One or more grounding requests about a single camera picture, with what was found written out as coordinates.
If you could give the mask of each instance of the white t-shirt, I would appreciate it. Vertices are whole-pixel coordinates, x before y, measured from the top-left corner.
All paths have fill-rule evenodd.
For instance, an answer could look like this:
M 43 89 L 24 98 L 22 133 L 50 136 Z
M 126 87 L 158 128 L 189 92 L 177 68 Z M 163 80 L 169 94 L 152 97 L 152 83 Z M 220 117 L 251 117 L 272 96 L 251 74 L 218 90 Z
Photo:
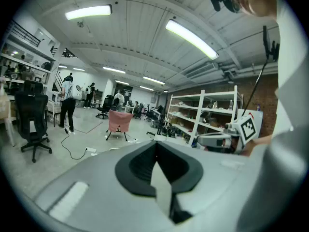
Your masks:
M 120 93 L 117 93 L 116 95 L 115 95 L 115 97 L 114 97 L 114 100 L 115 99 L 119 99 L 119 106 L 121 105 L 122 106 L 122 104 L 123 103 L 125 103 L 125 97 L 122 95 L 122 94 L 120 94 Z
M 69 88 L 72 85 L 73 85 L 73 83 L 71 81 L 65 81 L 65 82 L 62 83 L 62 87 L 64 87 L 64 89 L 65 89 L 64 100 L 66 100 L 68 98 Z
M 277 23 L 280 31 L 278 59 L 278 86 L 280 88 L 303 62 L 309 50 L 309 44 L 298 18 L 285 0 L 277 0 Z M 288 131 L 291 126 L 283 105 L 278 101 L 273 135 Z

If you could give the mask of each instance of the ceiling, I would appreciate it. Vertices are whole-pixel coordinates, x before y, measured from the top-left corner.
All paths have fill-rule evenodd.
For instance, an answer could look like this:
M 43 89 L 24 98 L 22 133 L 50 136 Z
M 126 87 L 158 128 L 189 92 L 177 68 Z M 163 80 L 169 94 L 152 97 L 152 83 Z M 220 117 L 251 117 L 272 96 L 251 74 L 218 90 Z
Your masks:
M 78 7 L 105 4 L 112 5 L 110 16 L 65 18 L 65 12 Z M 104 72 L 103 66 L 126 71 L 125 75 L 115 72 L 113 77 L 156 91 L 225 80 L 227 69 L 237 78 L 239 70 L 263 64 L 263 25 L 271 40 L 280 40 L 273 20 L 233 14 L 224 6 L 215 12 L 210 0 L 29 0 L 26 9 L 87 66 L 99 72 Z M 166 30 L 170 19 L 203 39 L 219 57 L 212 61 Z M 83 21 L 83 28 L 77 26 L 78 21 Z M 188 77 L 196 69 L 206 71 Z M 143 76 L 166 84 L 144 80 Z

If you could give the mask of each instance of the gray floor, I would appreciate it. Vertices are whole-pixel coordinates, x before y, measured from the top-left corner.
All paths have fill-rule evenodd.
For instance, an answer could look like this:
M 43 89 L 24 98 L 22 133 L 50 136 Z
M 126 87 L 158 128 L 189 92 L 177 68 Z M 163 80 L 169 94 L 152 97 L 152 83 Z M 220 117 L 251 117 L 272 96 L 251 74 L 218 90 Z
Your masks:
M 69 138 L 63 143 L 71 151 L 72 157 L 80 158 L 84 154 L 86 147 L 94 148 L 100 153 L 110 148 L 121 148 L 133 144 L 134 138 L 138 142 L 148 141 L 153 139 L 153 136 L 146 135 L 146 132 L 157 131 L 157 129 L 150 127 L 150 122 L 144 121 L 144 117 L 141 120 L 133 118 L 127 133 L 128 142 L 125 141 L 124 135 L 119 133 L 112 133 L 108 141 L 106 141 L 106 135 L 109 134 L 109 132 L 106 133 L 108 119 L 96 118 L 97 113 L 96 109 L 75 109 L 73 115 L 75 132 L 70 133 Z M 52 121 L 50 121 L 47 130 L 50 143 L 44 142 L 44 144 L 50 146 L 53 153 L 49 154 L 47 150 L 38 148 L 35 157 L 37 162 L 32 163 L 32 148 L 29 148 L 24 153 L 20 151 L 20 147 L 25 145 L 27 141 L 20 137 L 16 127 L 14 129 L 16 146 L 12 147 L 8 141 L 4 126 L 1 125 L 0 127 L 1 165 L 9 179 L 30 198 L 34 198 L 46 184 L 74 165 L 88 157 L 92 157 L 91 152 L 86 152 L 86 155 L 81 160 L 71 159 L 69 152 L 61 146 L 61 141 L 67 136 L 64 129 L 59 128 L 58 125 L 54 128 Z M 166 203 L 169 203 L 167 199 L 170 197 L 163 195 L 163 193 L 169 190 L 170 185 L 158 165 L 154 168 L 152 185 L 157 188 L 157 201 L 162 205 L 160 207 L 167 213 L 168 207 Z

